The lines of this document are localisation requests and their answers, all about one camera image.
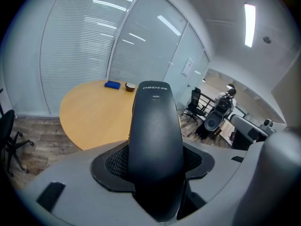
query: laminate floor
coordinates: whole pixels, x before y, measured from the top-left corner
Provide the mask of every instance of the laminate floor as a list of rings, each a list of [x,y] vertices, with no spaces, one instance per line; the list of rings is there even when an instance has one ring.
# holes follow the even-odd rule
[[[182,137],[208,145],[230,148],[230,146],[219,136],[214,141],[209,138],[205,141],[201,141],[199,137],[194,134],[197,126],[202,123],[201,119],[199,119],[197,125],[193,120],[188,122],[189,117],[186,115],[179,116]],[[21,164],[25,169],[29,170],[28,174],[25,174],[17,165],[15,159],[12,158],[10,171],[14,176],[8,176],[8,178],[16,189],[25,187],[40,172],[56,161],[64,158],[66,155],[80,151],[80,149],[64,133],[59,119],[43,120],[36,118],[18,118],[15,119],[12,136],[17,131],[23,133],[23,137],[19,138],[18,142],[29,139],[34,142],[34,146],[27,144],[17,150],[17,155]],[[8,155],[5,152],[6,159],[3,162],[3,152],[4,150],[2,150],[1,161],[4,170],[6,171]]]

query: desk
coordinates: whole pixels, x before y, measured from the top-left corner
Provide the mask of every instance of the desk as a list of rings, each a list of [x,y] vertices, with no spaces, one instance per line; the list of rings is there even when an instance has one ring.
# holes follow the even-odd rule
[[[80,222],[85,226],[98,225],[100,218],[106,225],[118,225],[126,222],[127,225],[157,226],[158,223],[141,208],[132,194],[110,192],[96,183],[90,173],[91,162],[97,155],[105,153],[122,142],[67,155],[64,159],[41,172],[27,185],[20,192],[22,200],[25,200],[31,211],[44,212],[45,210],[35,206],[34,202],[49,182],[63,182],[66,184],[66,187],[51,214],[45,214],[45,218],[54,215],[55,219],[59,218],[72,225],[78,225]],[[212,202],[220,211],[225,210],[229,205],[229,209],[232,209],[233,205],[237,205],[253,177],[256,168],[256,163],[254,162],[258,160],[263,144],[262,142],[256,143],[251,145],[248,151],[241,151],[188,140],[184,140],[184,142],[211,154],[215,160],[215,165],[204,178],[190,180],[191,190],[202,197],[207,204],[201,210],[197,210],[189,217],[177,222],[177,225],[181,226],[195,225],[196,223],[190,221],[190,218],[193,217],[196,217],[197,221],[203,220],[206,215],[214,217],[210,206]],[[234,156],[244,157],[245,159],[242,163],[239,163],[231,160]],[[233,193],[233,188],[238,184],[237,190]],[[228,200],[226,201],[228,203],[227,206],[219,208],[219,205],[223,205],[223,202],[225,203],[225,199]],[[233,211],[227,210],[226,213],[230,214],[231,217],[225,218],[233,218],[235,210],[236,208]],[[233,224],[232,222],[223,223],[226,225]]]
[[[128,139],[137,88],[104,87],[105,81],[80,84],[62,100],[60,121],[66,135],[82,150]]]

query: blue object on table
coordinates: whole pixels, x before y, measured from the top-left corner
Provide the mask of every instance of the blue object on table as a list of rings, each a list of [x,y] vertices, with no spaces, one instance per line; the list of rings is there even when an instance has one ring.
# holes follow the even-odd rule
[[[114,81],[108,81],[104,84],[105,87],[113,88],[113,89],[119,89],[120,83],[114,82]]]

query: round wooden table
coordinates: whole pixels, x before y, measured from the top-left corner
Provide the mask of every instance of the round wooden table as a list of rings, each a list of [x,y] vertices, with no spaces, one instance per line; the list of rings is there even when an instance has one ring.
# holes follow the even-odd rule
[[[66,135],[82,150],[128,139],[137,91],[107,88],[105,81],[74,87],[62,100],[60,121]]]

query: black chair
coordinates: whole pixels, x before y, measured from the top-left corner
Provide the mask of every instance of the black chair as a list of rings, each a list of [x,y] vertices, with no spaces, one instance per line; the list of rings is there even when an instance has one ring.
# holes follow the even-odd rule
[[[7,172],[10,176],[13,177],[13,173],[9,172],[10,162],[12,156],[15,158],[16,162],[18,163],[21,170],[25,173],[28,173],[28,170],[24,169],[21,165],[19,158],[16,154],[16,150],[23,145],[29,143],[30,145],[34,145],[34,143],[30,140],[25,140],[19,143],[17,142],[18,136],[22,137],[21,132],[17,132],[14,138],[10,136],[10,133],[13,129],[14,119],[15,119],[15,112],[14,110],[9,110],[6,113],[3,113],[1,104],[0,104],[0,113],[2,117],[0,118],[0,150],[4,149],[8,153],[8,164],[7,164]]]
[[[199,88],[196,87],[194,90],[191,91],[191,102],[185,109],[185,111],[187,110],[188,113],[182,113],[182,115],[190,116],[188,122],[190,122],[190,120],[193,119],[198,124],[197,115],[199,116],[205,115],[205,112],[198,109],[198,101],[200,97],[201,97],[201,90]]]

